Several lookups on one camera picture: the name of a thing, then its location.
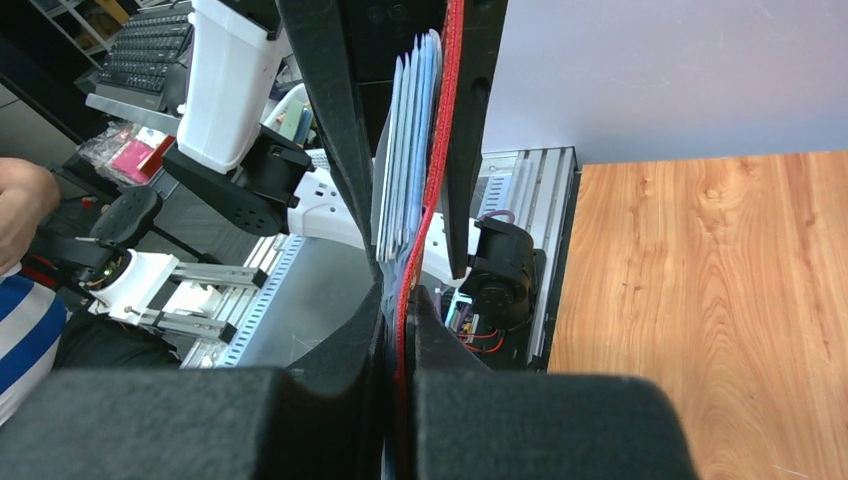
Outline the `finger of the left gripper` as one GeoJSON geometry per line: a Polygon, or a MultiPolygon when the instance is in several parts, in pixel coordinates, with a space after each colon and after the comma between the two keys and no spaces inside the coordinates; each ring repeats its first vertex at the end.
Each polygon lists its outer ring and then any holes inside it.
{"type": "Polygon", "coordinates": [[[372,157],[354,91],[340,3],[282,0],[278,5],[317,117],[331,177],[360,231],[372,276],[380,282],[371,244],[372,157]]]}
{"type": "Polygon", "coordinates": [[[482,164],[482,140],[507,12],[506,1],[450,1],[447,6],[442,99],[447,107],[441,206],[448,271],[465,276],[470,204],[482,164]]]}

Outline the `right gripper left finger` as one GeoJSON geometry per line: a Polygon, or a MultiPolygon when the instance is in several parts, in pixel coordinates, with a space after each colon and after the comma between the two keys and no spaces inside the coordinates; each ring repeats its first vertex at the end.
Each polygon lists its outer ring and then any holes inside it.
{"type": "Polygon", "coordinates": [[[1,430],[5,479],[374,479],[377,287],[291,365],[64,369],[1,430]]]}

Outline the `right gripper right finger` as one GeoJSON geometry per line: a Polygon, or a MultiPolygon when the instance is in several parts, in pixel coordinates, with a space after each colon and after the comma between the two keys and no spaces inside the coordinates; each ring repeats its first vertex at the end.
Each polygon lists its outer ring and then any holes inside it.
{"type": "Polygon", "coordinates": [[[694,479],[679,416],[653,382],[495,371],[461,346],[423,287],[409,302],[416,479],[694,479]]]}

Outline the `red leather card holder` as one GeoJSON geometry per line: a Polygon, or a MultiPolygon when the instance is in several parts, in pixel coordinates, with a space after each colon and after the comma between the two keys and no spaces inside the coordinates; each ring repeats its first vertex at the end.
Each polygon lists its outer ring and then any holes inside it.
{"type": "Polygon", "coordinates": [[[386,440],[386,476],[409,476],[409,420],[406,368],[406,324],[409,295],[421,271],[426,234],[435,216],[445,177],[462,49],[465,2],[446,3],[440,33],[433,30],[421,36],[412,59],[402,62],[400,93],[404,95],[399,114],[410,121],[397,130],[412,140],[405,153],[391,161],[395,170],[404,168],[403,177],[390,182],[396,192],[389,226],[392,239],[386,256],[395,274],[394,302],[387,321],[392,343],[387,348],[387,368],[392,374],[394,426],[386,440]]]}

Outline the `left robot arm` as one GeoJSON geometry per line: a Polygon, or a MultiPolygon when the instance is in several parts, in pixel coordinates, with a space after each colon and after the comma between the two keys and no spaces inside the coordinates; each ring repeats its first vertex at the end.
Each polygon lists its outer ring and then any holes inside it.
{"type": "Polygon", "coordinates": [[[491,333],[528,322],[530,234],[470,203],[503,1],[195,1],[187,98],[164,166],[241,229],[361,245],[391,326],[422,271],[459,281],[491,333]],[[261,123],[292,51],[345,215],[307,204],[303,147],[261,123]]]}

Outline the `operator hand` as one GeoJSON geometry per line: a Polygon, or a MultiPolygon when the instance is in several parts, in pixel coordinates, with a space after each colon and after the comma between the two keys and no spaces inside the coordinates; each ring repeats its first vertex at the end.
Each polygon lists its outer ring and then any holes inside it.
{"type": "Polygon", "coordinates": [[[53,174],[20,158],[1,158],[1,274],[28,251],[40,222],[59,204],[53,174]]]}

